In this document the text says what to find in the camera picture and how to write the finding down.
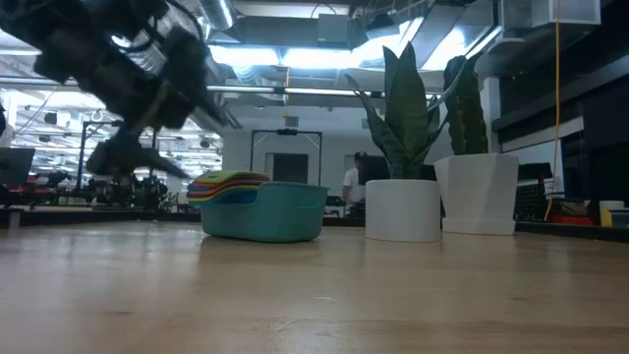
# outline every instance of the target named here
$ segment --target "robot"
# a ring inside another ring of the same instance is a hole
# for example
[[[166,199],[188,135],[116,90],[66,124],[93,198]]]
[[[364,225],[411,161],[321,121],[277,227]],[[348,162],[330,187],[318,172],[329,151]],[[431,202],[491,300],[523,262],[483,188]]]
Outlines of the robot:
[[[197,33],[175,26],[166,36],[157,23],[169,5],[194,23]],[[197,19],[176,0],[0,0],[0,28],[39,49],[33,69],[64,84],[74,78],[79,88],[97,96],[124,120],[110,140],[98,144],[86,168],[100,175],[129,174],[146,166],[181,178],[186,173],[152,148],[141,147],[146,127],[181,129],[199,108],[226,125],[205,89],[207,46]],[[144,30],[148,41],[121,46]],[[159,48],[165,64],[156,73],[136,65],[129,53]]]

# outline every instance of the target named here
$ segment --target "white planter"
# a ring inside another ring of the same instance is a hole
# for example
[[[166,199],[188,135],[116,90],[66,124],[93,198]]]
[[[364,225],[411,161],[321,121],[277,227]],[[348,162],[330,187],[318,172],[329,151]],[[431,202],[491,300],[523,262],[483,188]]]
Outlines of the white planter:
[[[513,235],[517,157],[450,156],[437,161],[434,169],[445,207],[443,232]]]
[[[366,196],[368,238],[400,242],[434,242],[441,238],[436,182],[369,181]]]

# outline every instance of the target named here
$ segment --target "white shirt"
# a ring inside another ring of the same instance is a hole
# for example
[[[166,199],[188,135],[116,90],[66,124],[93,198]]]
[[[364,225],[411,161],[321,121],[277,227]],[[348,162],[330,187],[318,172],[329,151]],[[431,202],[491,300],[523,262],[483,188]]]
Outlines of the white shirt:
[[[365,186],[358,184],[358,168],[354,167],[345,172],[343,187],[350,188],[350,199],[352,203],[359,202],[365,197]]]

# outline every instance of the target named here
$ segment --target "snake plant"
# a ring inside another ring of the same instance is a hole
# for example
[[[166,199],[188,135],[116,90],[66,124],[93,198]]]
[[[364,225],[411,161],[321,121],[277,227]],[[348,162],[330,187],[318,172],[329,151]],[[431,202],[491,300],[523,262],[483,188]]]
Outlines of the snake plant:
[[[418,179],[430,147],[447,123],[446,117],[439,124],[439,105],[453,93],[459,78],[473,72],[474,66],[470,63],[476,60],[466,62],[441,98],[434,97],[427,105],[426,89],[417,70],[413,45],[409,42],[399,58],[387,47],[382,48],[386,100],[384,120],[358,83],[352,77],[346,77],[363,102],[372,140],[386,157],[391,178]]]
[[[474,68],[478,56],[467,59],[457,56],[448,62],[443,72],[443,89],[451,88],[457,73],[465,65]],[[450,123],[448,133],[452,139],[455,154],[488,153],[486,124],[481,107],[478,76],[474,70],[468,70],[459,78],[454,92],[445,100],[448,108],[447,120]]]

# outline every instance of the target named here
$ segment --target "wooden table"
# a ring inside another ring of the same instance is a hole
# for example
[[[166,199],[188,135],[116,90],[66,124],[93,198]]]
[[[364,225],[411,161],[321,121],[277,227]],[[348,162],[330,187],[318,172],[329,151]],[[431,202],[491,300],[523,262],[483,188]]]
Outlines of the wooden table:
[[[629,245],[205,237],[197,224],[0,231],[0,353],[629,353]]]

